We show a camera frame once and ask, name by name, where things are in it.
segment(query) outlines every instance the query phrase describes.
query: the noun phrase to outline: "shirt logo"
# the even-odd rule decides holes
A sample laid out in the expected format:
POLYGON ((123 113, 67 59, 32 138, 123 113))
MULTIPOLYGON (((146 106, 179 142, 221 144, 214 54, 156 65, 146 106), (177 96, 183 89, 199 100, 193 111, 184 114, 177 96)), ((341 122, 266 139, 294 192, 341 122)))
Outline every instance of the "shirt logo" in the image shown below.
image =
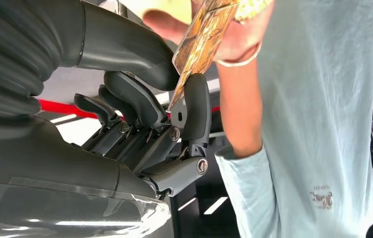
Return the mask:
POLYGON ((317 208, 322 210, 330 210, 332 208, 332 192, 328 185, 315 186, 310 195, 317 208))

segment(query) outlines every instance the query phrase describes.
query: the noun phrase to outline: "light blue shirt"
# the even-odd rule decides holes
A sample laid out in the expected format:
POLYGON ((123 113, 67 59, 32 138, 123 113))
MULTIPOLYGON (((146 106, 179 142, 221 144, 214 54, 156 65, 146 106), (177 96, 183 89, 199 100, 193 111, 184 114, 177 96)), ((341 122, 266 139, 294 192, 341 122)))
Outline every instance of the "light blue shirt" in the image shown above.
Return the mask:
POLYGON ((373 0, 277 0, 258 55, 262 150, 217 162, 244 238, 373 224, 373 0))

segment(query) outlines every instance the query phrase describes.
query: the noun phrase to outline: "human hand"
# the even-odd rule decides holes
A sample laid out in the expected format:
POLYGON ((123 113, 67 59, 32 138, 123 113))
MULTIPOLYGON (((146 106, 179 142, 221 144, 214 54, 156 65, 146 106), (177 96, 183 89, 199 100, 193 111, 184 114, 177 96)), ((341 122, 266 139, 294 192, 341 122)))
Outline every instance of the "human hand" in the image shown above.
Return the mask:
MULTIPOLYGON (((200 9, 201 3, 202 0, 191 0, 193 16, 200 9)), ((262 12, 243 24, 231 21, 214 60, 241 62, 246 60, 249 54, 252 55, 252 51, 264 36, 272 10, 273 3, 270 3, 262 12)), ((188 29, 187 24, 158 10, 147 12, 143 22, 157 34, 176 44, 180 43, 188 29)))

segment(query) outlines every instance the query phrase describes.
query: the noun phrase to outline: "bracelet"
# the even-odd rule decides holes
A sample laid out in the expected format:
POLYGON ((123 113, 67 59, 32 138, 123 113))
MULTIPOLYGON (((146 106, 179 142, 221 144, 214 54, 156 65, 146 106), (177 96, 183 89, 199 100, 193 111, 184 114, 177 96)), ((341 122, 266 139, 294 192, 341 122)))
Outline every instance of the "bracelet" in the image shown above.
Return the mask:
POLYGON ((216 62, 223 65, 224 67, 240 67, 249 64, 252 60, 258 56, 259 51, 261 51, 262 47, 262 42, 259 42, 258 45, 256 46, 255 53, 249 57, 249 59, 242 61, 242 62, 228 62, 225 60, 217 60, 216 62))

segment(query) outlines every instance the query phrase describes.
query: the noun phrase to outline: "transparent plastic cover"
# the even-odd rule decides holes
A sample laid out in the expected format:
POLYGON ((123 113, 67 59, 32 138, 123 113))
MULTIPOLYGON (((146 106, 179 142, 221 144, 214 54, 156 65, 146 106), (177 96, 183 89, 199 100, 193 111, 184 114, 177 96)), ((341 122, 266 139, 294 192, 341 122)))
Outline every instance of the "transparent plastic cover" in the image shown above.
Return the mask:
POLYGON ((0 237, 143 237, 169 218, 166 203, 134 194, 24 178, 0 183, 0 237))

